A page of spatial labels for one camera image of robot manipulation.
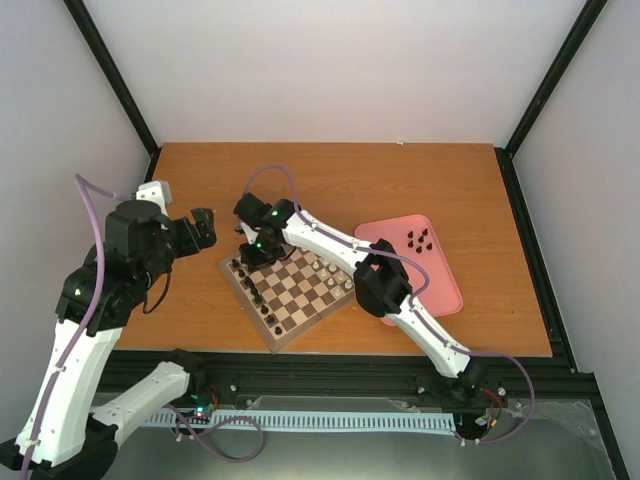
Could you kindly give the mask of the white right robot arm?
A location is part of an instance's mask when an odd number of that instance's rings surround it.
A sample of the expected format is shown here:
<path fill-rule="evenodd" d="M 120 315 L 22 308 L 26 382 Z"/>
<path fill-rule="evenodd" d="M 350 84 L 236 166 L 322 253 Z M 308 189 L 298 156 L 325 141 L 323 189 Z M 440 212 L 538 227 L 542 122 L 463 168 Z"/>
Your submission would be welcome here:
<path fill-rule="evenodd" d="M 239 251 L 248 267 L 260 270 L 273 265 L 284 255 L 286 245 L 328 260 L 351 277 L 356 300 L 364 311 L 390 319 L 421 348 L 448 380 L 447 395 L 454 403 L 469 406 L 476 400 L 486 368 L 423 306 L 405 267 L 426 272 L 396 253 L 390 242 L 380 239 L 371 243 L 350 236 L 288 199 L 270 205 L 247 192 L 233 213 L 247 238 Z"/>

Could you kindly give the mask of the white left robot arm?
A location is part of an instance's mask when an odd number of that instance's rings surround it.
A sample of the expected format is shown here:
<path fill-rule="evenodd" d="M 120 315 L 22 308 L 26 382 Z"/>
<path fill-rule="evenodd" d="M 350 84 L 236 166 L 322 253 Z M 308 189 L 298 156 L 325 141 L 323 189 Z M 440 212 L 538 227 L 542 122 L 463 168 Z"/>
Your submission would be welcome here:
<path fill-rule="evenodd" d="M 124 441 L 172 401 L 201 400 L 204 362 L 171 351 L 114 402 L 91 408 L 106 361 L 131 313 L 173 262 L 216 243 L 214 213 L 169 219 L 148 200 L 127 200 L 105 220 L 83 265 L 64 282 L 54 347 L 36 403 L 20 434 L 1 445 L 3 466 L 31 479 L 100 479 Z"/>

